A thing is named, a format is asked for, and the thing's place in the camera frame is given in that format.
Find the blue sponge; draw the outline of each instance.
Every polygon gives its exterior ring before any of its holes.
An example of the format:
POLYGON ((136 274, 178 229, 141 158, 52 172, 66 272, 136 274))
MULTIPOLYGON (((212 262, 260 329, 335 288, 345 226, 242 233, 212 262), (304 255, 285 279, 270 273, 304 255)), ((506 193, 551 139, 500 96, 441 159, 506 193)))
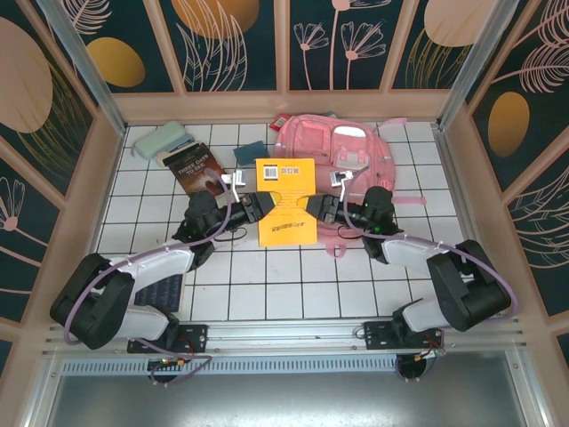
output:
POLYGON ((253 144, 244 145, 238 149, 234 149, 237 162, 241 166, 252 165, 255 163, 255 158, 269 158, 267 148, 263 141, 257 141, 253 144))

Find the white tile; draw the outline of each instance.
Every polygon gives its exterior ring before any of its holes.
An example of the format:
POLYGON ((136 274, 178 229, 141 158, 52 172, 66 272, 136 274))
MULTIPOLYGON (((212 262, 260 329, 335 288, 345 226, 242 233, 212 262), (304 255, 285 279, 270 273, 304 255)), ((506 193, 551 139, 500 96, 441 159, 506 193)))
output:
POLYGON ((172 210, 170 212, 170 222, 180 223, 184 221, 184 213, 188 209, 188 196, 174 196, 172 200, 172 210))
POLYGON ((349 249, 344 256, 336 258, 338 281, 344 280, 370 280, 372 269, 370 257, 364 249, 349 249))
POLYGON ((278 138, 278 132, 267 125, 267 145, 275 145, 276 138, 278 138))
POLYGON ((265 253, 234 252, 231 259, 231 283, 265 283, 265 253))
POLYGON ((243 228, 247 230, 247 235, 244 238, 233 241, 233 250, 264 251, 265 248, 259 246, 259 224, 245 224, 243 228))
POLYGON ((177 194, 177 195, 185 194, 185 195, 187 195, 188 193, 186 193, 186 190, 184 190, 183 187, 180 185, 180 183, 178 181, 176 181, 174 184, 174 194, 177 194))
POLYGON ((239 194, 254 193, 257 191, 257 171, 256 169, 243 169, 243 181, 245 185, 238 187, 239 194))
POLYGON ((326 251, 301 251, 302 281, 336 281, 336 264, 326 251))
POLYGON ((111 197, 105 222, 136 222, 140 196, 111 197))
POLYGON ((427 218, 397 218, 397 225, 409 236, 428 238, 429 240, 433 238, 430 235, 429 221, 427 218))
POLYGON ((422 189, 448 189, 442 166, 415 166, 422 189))
POLYGON ((456 215, 453 198, 448 189, 426 189, 423 196, 427 199, 427 214, 429 216, 456 215))
POLYGON ((401 280, 407 279, 405 267, 395 264, 384 264, 372 260, 373 280, 401 280))
POLYGON ((134 142, 156 130, 156 126, 131 126, 126 135, 125 147, 132 147, 134 142))
POLYGON ((131 252, 134 224, 105 224, 100 234, 97 252, 102 254, 128 254, 131 252))
POLYGON ((145 179, 146 171, 117 173, 113 196, 141 195, 145 179))
POLYGON ((267 251, 267 283, 301 281, 299 251, 267 251))
POLYGON ((267 285, 267 318, 302 318, 300 283, 267 285))
POLYGON ((174 175, 167 171, 148 171, 144 195, 170 195, 174 191, 174 175))
POLYGON ((324 243, 316 242, 311 245, 301 245, 301 249, 326 249, 326 245, 324 243))
POLYGON ((212 145, 210 151, 217 160, 217 163, 219 163, 223 169, 228 169, 228 168, 235 168, 237 166, 237 159, 235 158, 235 153, 233 152, 233 150, 236 148, 237 145, 230 145, 230 146, 212 145))
POLYGON ((420 298, 425 300, 437 298, 435 287, 431 280, 409 280, 409 285, 411 287, 411 296, 413 297, 413 301, 417 301, 420 298))
POLYGON ((197 285, 225 285, 229 283, 231 253, 214 252, 209 260, 196 270, 197 285))
POLYGON ((391 156, 396 165, 412 165, 413 157, 411 156, 411 150, 409 149, 409 144, 390 143, 389 150, 391 151, 391 156))
POLYGON ((415 166, 395 166, 397 177, 395 179, 395 190, 399 189, 419 189, 415 166))
POLYGON ((380 127, 380 137, 386 142, 407 142, 407 133, 403 125, 385 125, 380 127))
POLYGON ((438 155, 435 142, 412 142, 413 162, 416 165, 440 165, 441 157, 438 155))
POLYGON ((181 287, 180 308, 176 313, 176 317, 182 322, 189 322, 191 318, 193 297, 194 297, 193 286, 181 287))
POLYGON ((227 320, 228 304, 229 286, 196 286, 192 321, 227 320))
POLYGON ((239 125, 213 125, 211 145, 237 145, 239 125))
POLYGON ((184 284, 185 285, 194 285, 196 283, 196 271, 188 271, 184 276, 184 284))
POLYGON ((196 141, 204 142, 205 145, 210 144, 211 125, 187 125, 186 132, 192 135, 196 141))
POLYGON ((419 271, 415 271, 412 269, 406 269, 407 270, 407 277, 410 280, 414 280, 414 279, 423 279, 423 278, 430 278, 430 274, 424 274, 424 273, 420 273, 419 271))
POLYGON ((265 123, 239 126, 239 146, 267 139, 267 125, 265 123))
POLYGON ((121 162, 118 164, 119 171, 146 171, 148 160, 139 156, 136 152, 131 153, 131 149, 124 149, 121 162))
POLYGON ((132 252, 144 252, 162 245, 166 240, 167 230, 168 224, 166 222, 136 224, 132 252))
POLYGON ((336 282, 304 283, 302 292, 305 318, 337 318, 340 316, 336 282))
POLYGON ((339 283, 343 318, 377 316, 373 282, 339 283))
POLYGON ((168 222, 172 196, 144 196, 140 204, 139 222, 168 222))
MULTIPOLYGON (((402 189, 395 192, 395 197, 422 197, 418 189, 402 189)), ((425 205, 419 203, 395 203, 395 215, 397 218, 406 216, 425 216, 425 205)))
POLYGON ((411 302, 406 280, 375 282, 374 286, 379 316, 391 316, 393 311, 411 302))
POLYGON ((459 220, 455 216, 429 218, 429 221, 433 237, 437 242, 456 245, 464 241, 459 220))
POLYGON ((410 142, 427 142, 434 141, 435 136, 431 124, 428 122, 407 122, 405 124, 407 137, 410 142))
POLYGON ((229 320, 265 318, 265 286, 232 286, 229 295, 229 320))

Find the sticker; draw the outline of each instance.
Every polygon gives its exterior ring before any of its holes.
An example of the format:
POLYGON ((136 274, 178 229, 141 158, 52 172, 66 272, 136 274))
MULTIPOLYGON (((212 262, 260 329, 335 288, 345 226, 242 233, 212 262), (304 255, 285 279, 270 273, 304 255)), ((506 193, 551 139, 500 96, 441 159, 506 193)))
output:
POLYGON ((276 165, 263 166, 263 179, 278 180, 278 166, 276 165))

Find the yellow book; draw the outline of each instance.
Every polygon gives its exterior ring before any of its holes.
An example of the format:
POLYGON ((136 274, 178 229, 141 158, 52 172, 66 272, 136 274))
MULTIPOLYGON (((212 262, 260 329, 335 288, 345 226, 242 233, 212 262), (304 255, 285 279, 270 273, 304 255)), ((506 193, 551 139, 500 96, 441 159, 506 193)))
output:
POLYGON ((317 219, 299 206, 316 194, 313 158, 258 158, 257 190, 279 193, 273 210, 259 221, 259 245, 310 245, 317 242, 317 219))

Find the white tile floor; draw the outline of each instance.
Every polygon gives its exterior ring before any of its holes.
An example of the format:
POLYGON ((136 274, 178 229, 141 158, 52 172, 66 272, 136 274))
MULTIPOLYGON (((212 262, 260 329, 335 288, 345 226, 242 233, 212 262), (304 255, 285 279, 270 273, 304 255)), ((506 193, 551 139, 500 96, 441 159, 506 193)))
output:
MULTIPOLYGON (((186 127, 211 147, 228 172, 236 167, 234 148, 261 140, 270 152, 276 140, 267 124, 186 127)), ((128 131, 101 227, 97 247, 101 254, 147 250, 170 237, 183 218, 188 197, 172 174, 130 153, 133 142, 155 129, 137 126, 128 131)), ((396 196, 427 199, 426 206, 396 205, 399 227, 447 243, 462 241, 430 124, 393 125, 380 129, 380 134, 396 161, 396 196)), ((245 172, 245 178, 244 191, 254 191, 254 170, 245 172)), ((412 299, 434 293, 430 280, 418 273, 370 262, 359 241, 349 245, 343 258, 334 260, 320 244, 259 247, 257 226, 245 228, 245 238, 215 243, 211 259, 186 275, 178 313, 181 320, 389 316, 412 299)))

